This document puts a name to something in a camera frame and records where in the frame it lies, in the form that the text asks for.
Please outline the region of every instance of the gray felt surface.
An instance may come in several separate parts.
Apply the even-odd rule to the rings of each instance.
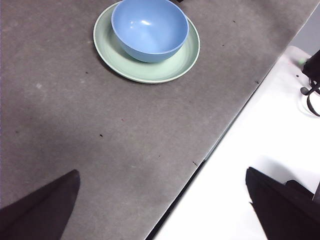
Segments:
[[[98,57],[94,23],[115,2],[1,1],[1,205],[78,169],[64,240],[144,239],[318,0],[184,0],[200,56],[158,85]]]

